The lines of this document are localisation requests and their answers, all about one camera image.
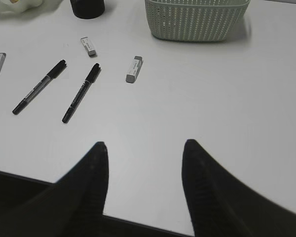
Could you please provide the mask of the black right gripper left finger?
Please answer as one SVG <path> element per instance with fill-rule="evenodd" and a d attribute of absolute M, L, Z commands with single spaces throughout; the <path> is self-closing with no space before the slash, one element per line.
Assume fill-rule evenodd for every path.
<path fill-rule="evenodd" d="M 108 150 L 97 142 L 60 180 L 0 217 L 0 237 L 97 237 L 108 183 Z"/>

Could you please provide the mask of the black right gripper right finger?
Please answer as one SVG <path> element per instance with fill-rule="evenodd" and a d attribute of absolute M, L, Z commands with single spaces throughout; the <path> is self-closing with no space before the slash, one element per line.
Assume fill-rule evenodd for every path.
<path fill-rule="evenodd" d="M 182 183 L 196 237 L 296 237 L 296 214 L 221 166 L 196 140 L 185 142 Z"/>

